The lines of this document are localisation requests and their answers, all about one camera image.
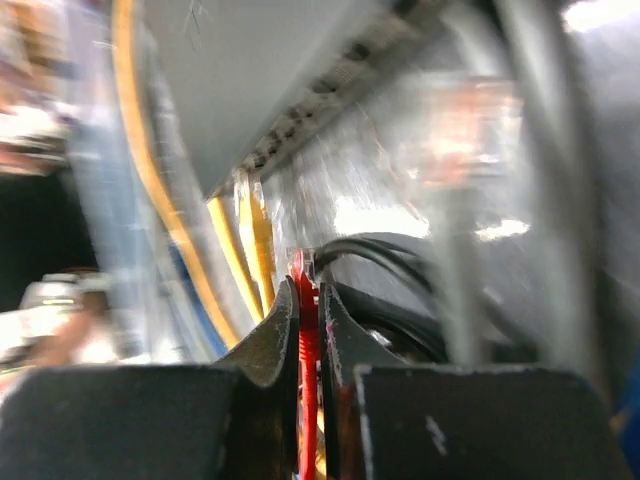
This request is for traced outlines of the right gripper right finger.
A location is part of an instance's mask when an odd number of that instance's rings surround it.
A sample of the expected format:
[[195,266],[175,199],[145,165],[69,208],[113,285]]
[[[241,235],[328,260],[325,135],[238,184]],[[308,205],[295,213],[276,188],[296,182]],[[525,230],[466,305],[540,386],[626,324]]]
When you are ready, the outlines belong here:
[[326,469],[332,479],[626,479],[592,388],[527,365],[411,365],[320,291]]

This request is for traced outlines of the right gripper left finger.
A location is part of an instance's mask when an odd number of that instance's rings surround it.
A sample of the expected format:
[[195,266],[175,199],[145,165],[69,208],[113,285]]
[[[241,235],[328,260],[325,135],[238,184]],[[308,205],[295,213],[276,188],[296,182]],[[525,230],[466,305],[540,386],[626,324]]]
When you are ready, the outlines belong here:
[[289,479],[297,466],[299,302],[211,365],[37,368],[1,405],[5,479]]

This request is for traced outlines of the black network switch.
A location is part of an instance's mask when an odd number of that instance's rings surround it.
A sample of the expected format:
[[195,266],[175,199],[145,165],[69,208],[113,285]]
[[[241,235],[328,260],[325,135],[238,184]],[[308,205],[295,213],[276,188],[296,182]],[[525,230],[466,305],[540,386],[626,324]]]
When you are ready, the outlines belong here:
[[397,51],[439,1],[144,1],[182,138],[206,194],[281,159]]

